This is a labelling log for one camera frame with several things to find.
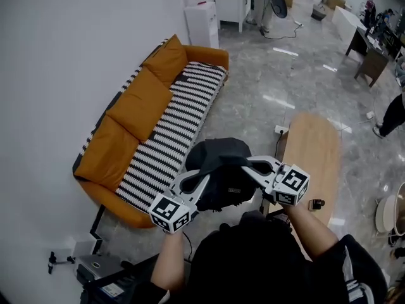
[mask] sofa cushion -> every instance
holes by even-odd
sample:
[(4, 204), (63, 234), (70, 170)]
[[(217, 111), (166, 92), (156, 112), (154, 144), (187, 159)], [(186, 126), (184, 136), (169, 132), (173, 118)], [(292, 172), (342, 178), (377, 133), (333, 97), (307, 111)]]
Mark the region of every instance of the sofa cushion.
[(173, 35), (143, 63), (167, 88), (187, 65), (187, 55), (182, 43)]
[(144, 143), (173, 93), (143, 68), (107, 114)]
[(139, 141), (109, 116), (104, 116), (75, 175), (115, 191)]
[(226, 76), (222, 66), (190, 62), (170, 87), (173, 98), (136, 153), (115, 193), (147, 212), (182, 168)]

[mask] wall outlet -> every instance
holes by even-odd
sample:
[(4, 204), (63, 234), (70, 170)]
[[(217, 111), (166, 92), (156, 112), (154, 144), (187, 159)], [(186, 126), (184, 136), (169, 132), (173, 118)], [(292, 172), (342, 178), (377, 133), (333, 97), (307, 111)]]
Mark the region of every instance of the wall outlet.
[(277, 134), (281, 134), (281, 131), (283, 131), (283, 134), (285, 134), (285, 133), (287, 133), (289, 131), (289, 129), (287, 127), (282, 127), (282, 126), (276, 125), (276, 128), (274, 129), (274, 131)]
[(72, 249), (71, 256), (76, 258), (84, 255), (91, 255), (96, 243), (97, 239), (90, 233), (70, 236), (68, 244)]

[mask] marble floor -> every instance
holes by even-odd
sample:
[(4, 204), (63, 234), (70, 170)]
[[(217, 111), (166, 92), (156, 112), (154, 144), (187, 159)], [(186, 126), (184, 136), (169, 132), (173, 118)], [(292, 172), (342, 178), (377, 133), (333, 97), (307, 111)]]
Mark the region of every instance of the marble floor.
[[(402, 268), (391, 261), (386, 237), (376, 236), (373, 222), (376, 201), (396, 193), (405, 182), (405, 128), (381, 140), (371, 131), (375, 120), (365, 122), (373, 110), (382, 118), (389, 103), (399, 93), (391, 63), (377, 83), (369, 88), (369, 78), (354, 79), (358, 66), (355, 52), (349, 57), (339, 39), (332, 11), (318, 22), (310, 17), (311, 0), (294, 0), (286, 19), (273, 17), (272, 37), (297, 38), (269, 40), (257, 27), (225, 23), (219, 31), (220, 47), (230, 55), (229, 80), (218, 95), (206, 120), (199, 141), (236, 137), (245, 141), (253, 155), (273, 155), (278, 135), (276, 125), (288, 126), (300, 111), (318, 113), (333, 123), (342, 140), (339, 195), (329, 227), (342, 237), (352, 234), (373, 256), (392, 281)], [(297, 53), (281, 53), (273, 48)], [(331, 71), (327, 65), (336, 68)], [(220, 213), (204, 212), (185, 228), (193, 248), (222, 222), (236, 224), (246, 210), (257, 209), (257, 193), (250, 203), (225, 208)], [(131, 262), (142, 261), (159, 251), (160, 229), (131, 229), (109, 213), (98, 228), (104, 238), (102, 250)], [(185, 255), (189, 254), (186, 243)]]

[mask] black and white striped blanket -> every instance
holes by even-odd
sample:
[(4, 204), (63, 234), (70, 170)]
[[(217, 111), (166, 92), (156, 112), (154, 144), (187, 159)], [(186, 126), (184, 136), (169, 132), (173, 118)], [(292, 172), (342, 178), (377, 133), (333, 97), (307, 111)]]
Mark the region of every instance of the black and white striped blanket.
[[(136, 69), (128, 85), (139, 72), (140, 68)], [(115, 191), (117, 196), (147, 212), (157, 193), (168, 187), (182, 168), (225, 76), (221, 66), (190, 62), (184, 68), (170, 87), (173, 97), (153, 133), (138, 146)], [(128, 85), (123, 85), (121, 92)]]

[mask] electric socket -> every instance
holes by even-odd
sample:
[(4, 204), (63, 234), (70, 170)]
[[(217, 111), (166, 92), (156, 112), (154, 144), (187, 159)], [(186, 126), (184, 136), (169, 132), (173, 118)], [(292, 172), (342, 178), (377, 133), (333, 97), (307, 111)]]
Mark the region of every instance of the electric socket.
[(289, 129), (287, 127), (282, 127), (282, 126), (276, 125), (276, 128), (274, 129), (274, 131), (277, 134), (281, 134), (281, 131), (283, 131), (283, 134), (285, 134), (285, 133), (287, 133), (289, 131)]

